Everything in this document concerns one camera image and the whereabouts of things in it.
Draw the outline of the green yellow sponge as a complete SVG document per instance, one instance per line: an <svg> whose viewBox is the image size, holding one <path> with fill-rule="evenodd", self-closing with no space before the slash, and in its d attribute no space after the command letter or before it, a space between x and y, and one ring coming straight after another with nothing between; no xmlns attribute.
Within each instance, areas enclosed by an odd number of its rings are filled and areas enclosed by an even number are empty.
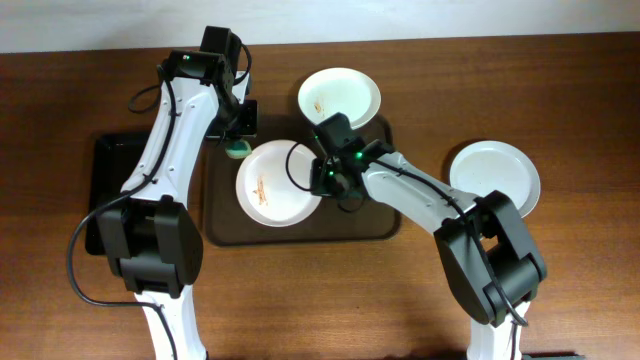
<svg viewBox="0 0 640 360"><path fill-rule="evenodd" d="M252 148L248 141L239 139L228 142L225 153L231 159L244 159L252 154Z"/></svg>

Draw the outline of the white plate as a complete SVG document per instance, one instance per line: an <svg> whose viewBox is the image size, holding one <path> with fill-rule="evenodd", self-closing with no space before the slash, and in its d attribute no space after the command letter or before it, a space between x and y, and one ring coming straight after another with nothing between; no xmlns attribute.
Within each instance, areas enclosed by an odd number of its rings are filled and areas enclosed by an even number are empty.
<svg viewBox="0 0 640 360"><path fill-rule="evenodd" d="M292 140L273 140L254 148L240 165L236 196L241 209L255 222L269 227L288 227L310 217L321 202L319 196L300 190L294 181L310 187L310 171L316 155L298 145L290 156Z"/></svg>
<svg viewBox="0 0 640 360"><path fill-rule="evenodd" d="M500 141L478 141L461 149L451 163L449 183L479 196L498 190L511 199L522 217L535 209L541 195L540 176L530 158Z"/></svg>
<svg viewBox="0 0 640 360"><path fill-rule="evenodd" d="M299 88L297 103L304 117L314 125L342 113L352 129L359 129L378 113L381 93L368 75L334 67L310 75Z"/></svg>

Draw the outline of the white plate top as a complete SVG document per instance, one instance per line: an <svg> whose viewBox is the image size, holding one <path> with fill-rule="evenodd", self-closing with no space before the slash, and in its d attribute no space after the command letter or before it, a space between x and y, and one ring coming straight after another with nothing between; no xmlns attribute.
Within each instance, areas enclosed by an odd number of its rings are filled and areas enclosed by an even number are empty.
<svg viewBox="0 0 640 360"><path fill-rule="evenodd" d="M304 117L314 125L342 113L352 129L359 129L378 113L381 93L368 75L334 67L310 75L299 88L297 103Z"/></svg>

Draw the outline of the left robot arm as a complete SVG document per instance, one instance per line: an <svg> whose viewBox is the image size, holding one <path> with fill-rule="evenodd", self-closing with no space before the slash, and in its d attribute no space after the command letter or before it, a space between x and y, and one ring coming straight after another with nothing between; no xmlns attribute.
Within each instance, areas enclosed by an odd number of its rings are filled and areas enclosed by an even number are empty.
<svg viewBox="0 0 640 360"><path fill-rule="evenodd" d="M96 212L112 273L142 307L159 359L205 359L193 285L203 240L187 209L191 177L210 132L243 135L247 71L238 58L174 50L157 68L156 119L119 196Z"/></svg>

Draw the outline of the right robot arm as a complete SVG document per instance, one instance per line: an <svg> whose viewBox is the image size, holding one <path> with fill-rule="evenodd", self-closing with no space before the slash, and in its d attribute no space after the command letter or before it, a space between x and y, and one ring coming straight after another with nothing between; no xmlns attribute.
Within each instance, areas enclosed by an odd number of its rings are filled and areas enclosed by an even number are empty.
<svg viewBox="0 0 640 360"><path fill-rule="evenodd" d="M434 237L450 291L471 319L467 358L523 358L525 314L547 269L513 202L499 191L481 197L454 189L380 141L319 146L313 194L367 197Z"/></svg>

